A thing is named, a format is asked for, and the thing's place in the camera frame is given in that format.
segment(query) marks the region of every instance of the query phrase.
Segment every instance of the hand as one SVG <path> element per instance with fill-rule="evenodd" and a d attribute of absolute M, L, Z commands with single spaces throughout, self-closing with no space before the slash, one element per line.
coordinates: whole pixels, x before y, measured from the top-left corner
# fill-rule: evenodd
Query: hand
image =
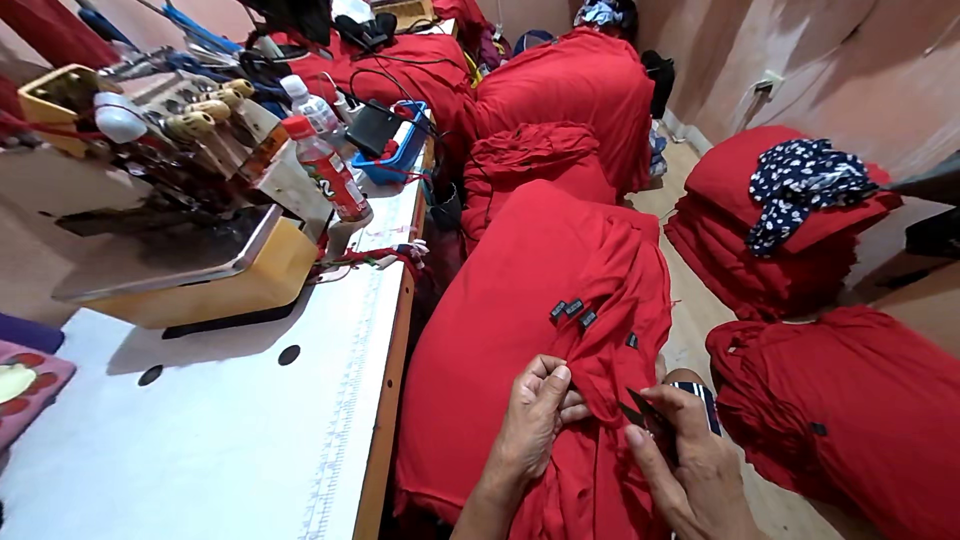
<path fill-rule="evenodd" d="M 704 402 L 668 385 L 640 391 L 677 429 L 680 466 L 670 472 L 650 433 L 626 428 L 634 459 L 650 484 L 654 505 L 683 540 L 767 538 L 743 493 L 733 445 L 709 430 Z"/>
<path fill-rule="evenodd" d="M 525 485 L 543 474 L 560 429 L 590 415 L 583 397 L 568 391 L 569 385 L 565 360 L 537 355 L 527 365 L 514 379 L 485 475 L 496 474 Z"/>
<path fill-rule="evenodd" d="M 514 379 L 503 426 L 450 540 L 507 537 L 527 482 L 546 470 L 557 433 L 590 415 L 569 386 L 566 361 L 546 355 L 537 355 Z"/>

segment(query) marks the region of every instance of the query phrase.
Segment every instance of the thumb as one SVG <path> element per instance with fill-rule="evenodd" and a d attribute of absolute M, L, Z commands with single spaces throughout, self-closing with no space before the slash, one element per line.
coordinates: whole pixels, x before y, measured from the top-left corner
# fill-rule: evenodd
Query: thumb
<path fill-rule="evenodd" d="M 627 444 L 630 445 L 634 461 L 647 478 L 647 483 L 650 484 L 650 495 L 653 496 L 654 503 L 661 510 L 678 505 L 680 500 L 686 498 L 685 491 L 670 472 L 663 454 L 660 453 L 650 433 L 641 429 L 640 426 L 631 424 L 624 429 L 624 434 L 627 436 Z"/>
<path fill-rule="evenodd" d="M 540 391 L 537 392 L 537 407 L 543 412 L 559 409 L 569 386 L 570 368 L 557 366 L 540 385 Z"/>

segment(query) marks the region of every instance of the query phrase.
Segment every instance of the red bottle cap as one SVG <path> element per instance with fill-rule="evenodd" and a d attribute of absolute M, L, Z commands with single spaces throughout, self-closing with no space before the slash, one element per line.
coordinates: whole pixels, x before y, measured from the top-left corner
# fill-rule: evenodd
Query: red bottle cap
<path fill-rule="evenodd" d="M 317 134 L 317 130 L 310 125 L 306 116 L 287 116 L 280 120 L 280 125 L 287 130 L 287 134 L 294 140 L 300 140 Z"/>

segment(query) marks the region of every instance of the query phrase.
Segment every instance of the navy floral fabric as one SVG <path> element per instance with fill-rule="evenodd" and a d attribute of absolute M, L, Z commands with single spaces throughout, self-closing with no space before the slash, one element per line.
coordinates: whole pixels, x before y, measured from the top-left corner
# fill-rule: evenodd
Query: navy floral fabric
<path fill-rule="evenodd" d="M 747 234 L 747 247 L 769 257 L 811 211 L 859 203 L 878 188 L 860 158 L 833 150 L 828 139 L 782 142 L 760 155 L 750 178 L 750 196 L 763 212 Z"/>

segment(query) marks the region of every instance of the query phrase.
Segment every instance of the hole in table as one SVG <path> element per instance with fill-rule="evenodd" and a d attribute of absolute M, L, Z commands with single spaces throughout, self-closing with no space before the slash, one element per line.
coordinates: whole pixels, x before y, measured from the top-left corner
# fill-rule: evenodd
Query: hole in table
<path fill-rule="evenodd" d="M 139 386 L 146 386 L 147 384 L 157 380 L 161 373 L 163 373 L 163 364 L 157 364 L 156 366 L 143 372 L 143 375 L 140 376 L 140 379 L 137 380 L 136 383 Z"/>
<path fill-rule="evenodd" d="M 288 366 L 294 363 L 294 360 L 297 359 L 297 356 L 300 356 L 300 345 L 291 345 L 283 350 L 280 353 L 280 357 L 276 359 L 276 363 L 281 366 Z"/>

